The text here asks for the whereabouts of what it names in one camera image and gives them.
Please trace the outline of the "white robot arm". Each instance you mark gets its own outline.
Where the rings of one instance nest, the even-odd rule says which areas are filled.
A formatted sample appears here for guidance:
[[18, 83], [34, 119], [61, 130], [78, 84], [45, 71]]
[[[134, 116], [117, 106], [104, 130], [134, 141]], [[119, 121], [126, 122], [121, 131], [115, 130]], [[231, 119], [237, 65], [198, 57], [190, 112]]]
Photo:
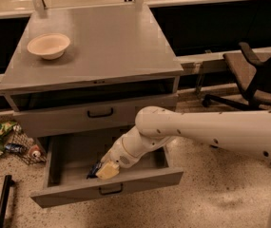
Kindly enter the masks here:
[[271, 110], [178, 113], [145, 107], [137, 113], [135, 125], [101, 158], [96, 176], [111, 179], [176, 137], [271, 162]]

